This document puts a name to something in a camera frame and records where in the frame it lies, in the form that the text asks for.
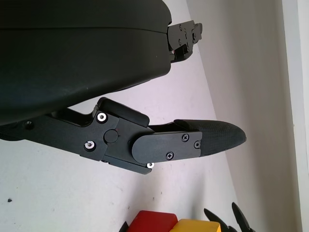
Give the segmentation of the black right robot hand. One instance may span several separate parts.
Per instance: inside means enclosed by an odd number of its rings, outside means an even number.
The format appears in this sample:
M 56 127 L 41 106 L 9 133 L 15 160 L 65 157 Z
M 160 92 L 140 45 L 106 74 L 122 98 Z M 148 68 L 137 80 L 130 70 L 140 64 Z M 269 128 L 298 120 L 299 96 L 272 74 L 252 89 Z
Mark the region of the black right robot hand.
M 246 217 L 244 216 L 243 212 L 241 211 L 241 209 L 238 207 L 238 205 L 235 202 L 232 202 L 232 210 L 233 210 L 235 219 L 237 221 L 237 224 L 239 225 L 240 230 L 242 232 L 255 232 L 255 230 L 253 230 L 250 227 Z M 220 219 L 217 215 L 215 215 L 213 212 L 211 212 L 210 210 L 206 208 L 204 208 L 204 214 L 208 218 L 209 221 L 218 222 L 220 224 L 222 232 L 236 232 L 237 231 L 232 226 L 226 225 L 226 223 L 222 219 Z

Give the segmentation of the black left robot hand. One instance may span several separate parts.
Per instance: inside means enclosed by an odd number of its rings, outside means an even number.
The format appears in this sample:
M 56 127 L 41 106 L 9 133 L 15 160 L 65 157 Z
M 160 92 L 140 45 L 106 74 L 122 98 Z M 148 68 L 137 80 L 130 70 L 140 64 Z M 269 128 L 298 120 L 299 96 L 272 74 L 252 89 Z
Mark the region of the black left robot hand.
M 105 97 L 188 59 L 202 24 L 174 25 L 161 0 L 3 0 L 0 137 L 28 140 L 148 174 L 155 163 L 246 141 L 236 125 L 149 117 Z

